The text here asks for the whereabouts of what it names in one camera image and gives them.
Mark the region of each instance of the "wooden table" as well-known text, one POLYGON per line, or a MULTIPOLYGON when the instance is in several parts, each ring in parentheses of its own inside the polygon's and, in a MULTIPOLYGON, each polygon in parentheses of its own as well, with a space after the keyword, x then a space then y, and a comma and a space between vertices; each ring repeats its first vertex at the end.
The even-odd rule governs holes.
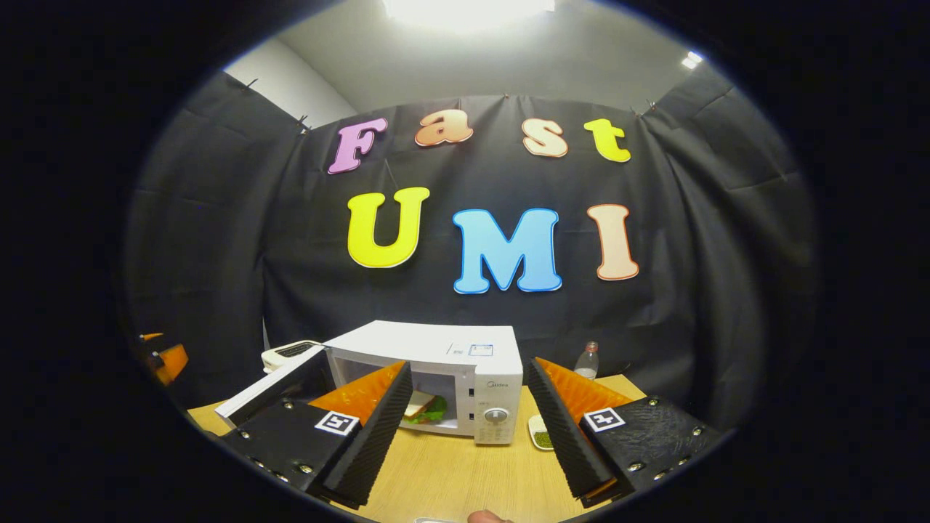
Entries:
MULTIPOLYGON (((623 376, 597 382, 632 399, 645 397, 623 376)), ((213 411, 221 403, 188 412, 204 430, 222 436, 229 428, 213 411)), ((533 446, 526 423, 536 414, 536 401, 523 387, 513 443, 501 447, 477 447, 463 436, 398 430, 368 505, 342 508, 386 523, 413 523, 418 517, 464 523, 468 514, 482 509, 516 523, 550 523, 603 506, 582 508, 568 490, 555 452, 533 446)))

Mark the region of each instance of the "bread slice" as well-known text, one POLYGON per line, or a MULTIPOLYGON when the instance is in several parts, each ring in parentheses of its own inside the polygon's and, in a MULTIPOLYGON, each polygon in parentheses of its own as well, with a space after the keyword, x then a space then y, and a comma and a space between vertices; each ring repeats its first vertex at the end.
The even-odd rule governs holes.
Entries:
POLYGON ((413 394, 410 395, 410 403, 407 404, 407 408, 404 411, 404 417, 408 420, 415 419, 426 410, 434 399, 436 399, 436 396, 420 391, 413 391, 413 394))

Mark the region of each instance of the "yellow letter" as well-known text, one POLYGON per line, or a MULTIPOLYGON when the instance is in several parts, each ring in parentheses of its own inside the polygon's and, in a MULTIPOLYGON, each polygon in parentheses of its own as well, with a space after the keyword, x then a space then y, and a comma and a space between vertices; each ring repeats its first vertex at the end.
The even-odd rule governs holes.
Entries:
POLYGON ((526 150, 537 156, 558 158, 568 153, 568 144, 559 135, 562 128, 551 120, 529 118, 522 126, 526 150))
POLYGON ((437 111, 420 120, 419 124, 426 127, 420 129, 413 140, 423 147, 438 145, 444 141, 465 141, 474 133, 468 127, 468 115, 460 109, 437 111))
POLYGON ((359 194, 349 200, 349 256, 363 267, 387 269, 406 262, 419 242, 419 210, 423 200, 430 196, 426 187, 408 187, 394 193, 401 204, 397 240, 382 247, 375 243, 375 217, 384 203, 384 194, 359 194))
POLYGON ((632 260, 627 240, 625 219, 630 211, 618 205, 601 205, 588 209, 588 216, 597 223, 601 235, 601 266, 597 277, 603 280, 625 280, 639 274, 639 265, 632 260))
POLYGON ((594 146, 597 152, 612 162, 627 162, 630 160, 630 151, 617 147, 617 138, 623 138, 623 129, 614 127, 610 120, 601 118, 591 120, 584 128, 594 133, 594 146))

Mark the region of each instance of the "ceiling light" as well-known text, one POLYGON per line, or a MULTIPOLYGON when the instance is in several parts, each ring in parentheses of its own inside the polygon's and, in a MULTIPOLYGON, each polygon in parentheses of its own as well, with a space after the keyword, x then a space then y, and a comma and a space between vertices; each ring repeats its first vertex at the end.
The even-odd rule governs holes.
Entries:
POLYGON ((457 33, 487 29, 555 10, 555 0, 382 1, 392 19, 457 33))

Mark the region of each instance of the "sandwich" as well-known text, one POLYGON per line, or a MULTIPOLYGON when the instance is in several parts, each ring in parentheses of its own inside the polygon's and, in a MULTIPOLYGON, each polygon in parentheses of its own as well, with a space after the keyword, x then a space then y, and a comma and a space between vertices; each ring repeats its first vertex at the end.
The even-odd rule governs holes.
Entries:
POLYGON ((416 424, 438 422, 443 419, 447 409, 444 397, 413 391, 404 411, 404 420, 416 424))

